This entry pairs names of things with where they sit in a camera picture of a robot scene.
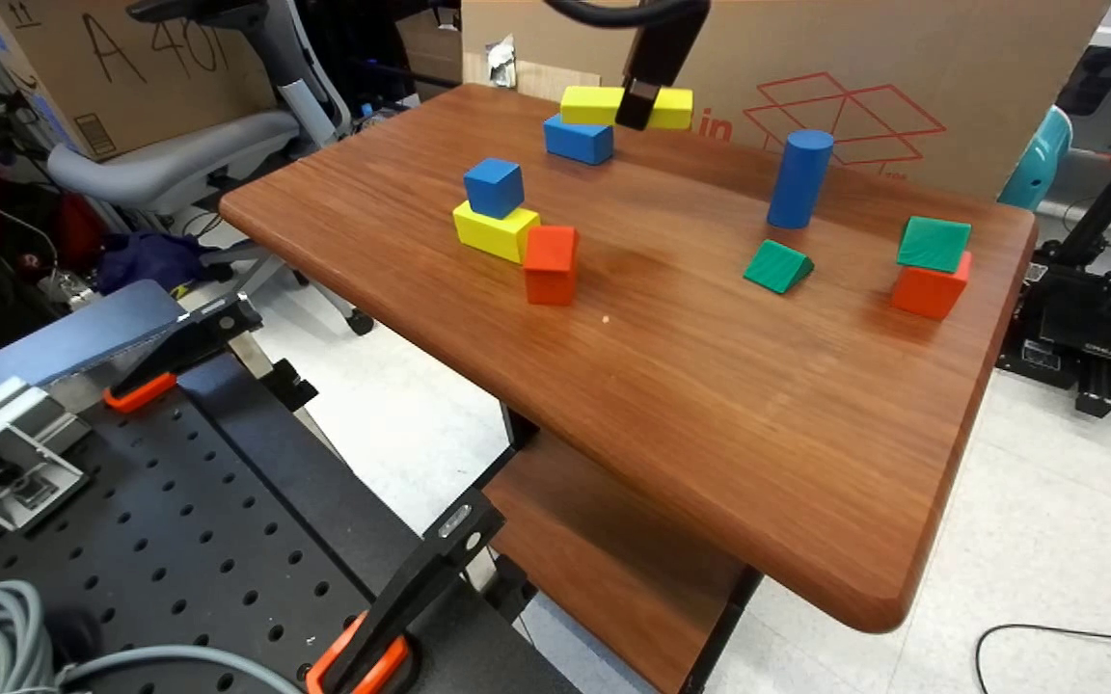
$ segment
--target white cable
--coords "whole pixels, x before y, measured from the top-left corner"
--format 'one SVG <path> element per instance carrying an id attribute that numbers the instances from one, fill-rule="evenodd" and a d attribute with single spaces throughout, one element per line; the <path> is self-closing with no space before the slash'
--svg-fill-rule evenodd
<path id="1" fill-rule="evenodd" d="M 57 269 L 57 245 L 56 245 L 56 238 L 51 238 L 42 226 L 34 226 L 34 224 L 12 217 L 7 209 L 0 209 L 0 219 L 25 226 L 25 232 L 33 232 L 33 236 L 38 236 L 38 238 L 46 242 L 46 249 L 51 249 L 51 269 Z"/>
<path id="2" fill-rule="evenodd" d="M 264 664 L 251 664 L 235 650 L 219 646 L 195 646 L 195 645 L 154 645 L 154 646 L 131 646 L 111 650 L 89 664 L 73 664 L 56 674 L 51 637 L 42 629 L 42 597 L 26 580 L 0 580 L 0 694 L 64 694 L 64 686 L 77 677 L 93 677 L 119 666 L 159 664 L 159 657 L 196 657 L 231 666 L 240 674 L 260 677 L 264 686 L 277 694 L 298 694 L 295 683 L 273 674 Z"/>

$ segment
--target green cube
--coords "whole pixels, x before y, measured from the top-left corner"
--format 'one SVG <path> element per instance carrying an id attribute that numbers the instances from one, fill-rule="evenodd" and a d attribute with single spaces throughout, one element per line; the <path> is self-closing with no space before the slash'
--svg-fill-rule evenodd
<path id="1" fill-rule="evenodd" d="M 973 224 L 912 217 L 901 242 L 901 264 L 955 274 L 973 242 Z"/>
<path id="2" fill-rule="evenodd" d="M 784 245 L 776 238 L 766 238 L 753 253 L 753 260 L 745 264 L 745 276 L 753 283 L 766 283 L 771 294 L 791 294 L 804 276 L 813 274 L 813 256 L 808 256 L 794 245 Z"/>

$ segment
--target red block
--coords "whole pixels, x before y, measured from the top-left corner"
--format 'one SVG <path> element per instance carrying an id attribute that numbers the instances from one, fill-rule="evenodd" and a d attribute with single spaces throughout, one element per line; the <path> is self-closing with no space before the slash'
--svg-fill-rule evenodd
<path id="1" fill-rule="evenodd" d="M 908 264 L 896 281 L 892 303 L 901 313 L 944 319 L 957 298 L 965 294 L 969 276 L 973 276 L 973 249 L 965 249 L 955 274 Z"/>
<path id="2" fill-rule="evenodd" d="M 574 298 L 581 232 L 569 224 L 541 224 L 524 238 L 524 298 L 530 303 L 570 303 Z"/>

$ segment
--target yellow cube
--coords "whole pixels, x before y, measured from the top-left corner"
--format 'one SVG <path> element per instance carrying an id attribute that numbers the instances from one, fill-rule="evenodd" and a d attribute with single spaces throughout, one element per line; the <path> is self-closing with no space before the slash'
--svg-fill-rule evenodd
<path id="1" fill-rule="evenodd" d="M 604 84 L 570 84 L 560 97 L 560 119 L 569 123 L 617 123 L 624 87 Z M 656 110 L 649 125 L 656 132 L 689 132 L 696 123 L 696 92 L 690 87 L 660 87 Z"/>
<path id="2" fill-rule="evenodd" d="M 453 209 L 456 238 L 478 245 L 482 253 L 498 253 L 506 260 L 524 256 L 524 238 L 541 224 L 541 213 L 514 209 L 511 217 L 478 217 L 470 200 Z"/>

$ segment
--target wooden table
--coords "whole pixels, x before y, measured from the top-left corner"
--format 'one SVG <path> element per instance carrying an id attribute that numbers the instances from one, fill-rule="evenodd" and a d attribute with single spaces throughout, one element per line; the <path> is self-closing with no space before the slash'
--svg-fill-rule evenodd
<path id="1" fill-rule="evenodd" d="M 534 506 L 615 506 L 574 488 L 543 499 L 560 479 L 599 479 L 629 498 L 629 521 L 599 514 L 617 533 L 599 557 L 632 548 L 620 533 L 646 535 L 663 521 L 677 548 L 701 544 L 716 565 L 758 565 L 854 629 L 896 629 L 1028 269 L 1034 217 L 839 170 L 809 232 L 770 232 L 771 152 L 617 132 L 617 158 L 586 170 L 543 152 L 547 110 L 530 97 L 456 87 L 231 191 L 226 217 L 538 418 L 543 457 L 590 457 L 595 470 L 524 479 Z M 581 224 L 570 307 L 530 303 L 516 264 L 456 242 L 465 170 L 488 152 L 524 167 L 530 209 Z M 943 322 L 887 307 L 908 217 L 978 224 L 973 283 Z M 817 260 L 791 298 L 743 276 L 770 236 Z M 642 561 L 663 561 L 668 535 L 651 544 Z"/>

